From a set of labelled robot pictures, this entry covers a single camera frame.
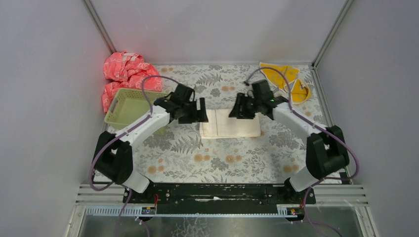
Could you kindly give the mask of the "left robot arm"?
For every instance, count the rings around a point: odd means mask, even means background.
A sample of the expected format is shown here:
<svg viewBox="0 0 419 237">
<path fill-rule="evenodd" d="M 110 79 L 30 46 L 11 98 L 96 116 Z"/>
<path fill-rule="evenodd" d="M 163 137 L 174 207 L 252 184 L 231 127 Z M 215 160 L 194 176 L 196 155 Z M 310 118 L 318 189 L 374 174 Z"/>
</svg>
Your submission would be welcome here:
<svg viewBox="0 0 419 237">
<path fill-rule="evenodd" d="M 195 99 L 195 90 L 178 84 L 176 89 L 154 102 L 143 116 L 116 133 L 104 131 L 96 145 L 90 174 L 98 171 L 113 184 L 143 193 L 150 179 L 134 169 L 133 151 L 157 130 L 172 121 L 179 124 L 208 122 L 204 98 Z"/>
</svg>

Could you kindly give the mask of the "cream towel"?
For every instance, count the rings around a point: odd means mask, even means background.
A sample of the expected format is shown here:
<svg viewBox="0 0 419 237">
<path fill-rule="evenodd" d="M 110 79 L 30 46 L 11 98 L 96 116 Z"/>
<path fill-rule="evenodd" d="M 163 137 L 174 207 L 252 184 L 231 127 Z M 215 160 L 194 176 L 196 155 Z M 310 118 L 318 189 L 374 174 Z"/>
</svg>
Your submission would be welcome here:
<svg viewBox="0 0 419 237">
<path fill-rule="evenodd" d="M 258 114 L 253 119 L 230 118 L 229 109 L 207 110 L 208 122 L 200 123 L 203 139 L 259 137 L 261 126 Z"/>
</svg>

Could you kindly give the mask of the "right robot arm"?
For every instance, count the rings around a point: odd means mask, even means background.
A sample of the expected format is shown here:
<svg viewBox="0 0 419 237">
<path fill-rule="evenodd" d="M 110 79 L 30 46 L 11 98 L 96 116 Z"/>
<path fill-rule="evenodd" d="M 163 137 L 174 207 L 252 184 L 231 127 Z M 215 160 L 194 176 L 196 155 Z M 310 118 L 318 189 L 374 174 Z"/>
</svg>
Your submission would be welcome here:
<svg viewBox="0 0 419 237">
<path fill-rule="evenodd" d="M 326 127 L 298 113 L 290 99 L 275 97 L 265 80 L 254 82 L 251 87 L 251 95 L 237 93 L 229 117 L 252 119 L 260 113 L 286 126 L 305 142 L 305 167 L 284 182 L 289 192 L 302 192 L 349 164 L 343 132 L 338 126 Z"/>
</svg>

